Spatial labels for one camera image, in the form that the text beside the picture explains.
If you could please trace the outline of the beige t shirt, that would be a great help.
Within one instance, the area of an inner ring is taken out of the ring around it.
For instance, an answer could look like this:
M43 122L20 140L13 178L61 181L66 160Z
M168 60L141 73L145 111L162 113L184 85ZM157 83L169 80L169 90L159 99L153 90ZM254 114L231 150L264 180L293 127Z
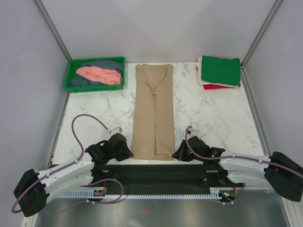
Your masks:
M175 152L173 69L170 64L136 66L131 149L135 159L172 160Z

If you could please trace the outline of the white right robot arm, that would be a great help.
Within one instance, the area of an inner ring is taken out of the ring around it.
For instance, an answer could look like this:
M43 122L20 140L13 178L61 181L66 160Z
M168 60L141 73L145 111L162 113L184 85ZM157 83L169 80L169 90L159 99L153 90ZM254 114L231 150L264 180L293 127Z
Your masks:
M217 181L223 187L233 183L272 188L285 199L302 200L303 168L281 152L270 156L242 155L210 147L194 136L183 140L172 157L185 162L202 161L210 170L217 171Z

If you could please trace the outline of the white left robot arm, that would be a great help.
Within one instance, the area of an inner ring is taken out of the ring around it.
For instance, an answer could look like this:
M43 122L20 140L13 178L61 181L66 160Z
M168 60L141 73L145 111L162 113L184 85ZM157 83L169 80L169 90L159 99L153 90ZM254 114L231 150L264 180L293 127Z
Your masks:
M83 186L99 186L105 175L102 166L110 160L123 161L133 157L126 138L116 133L109 140L90 145L71 161L38 171L26 171L18 182L14 195L17 199L12 212L21 212L25 217L39 213L58 196Z

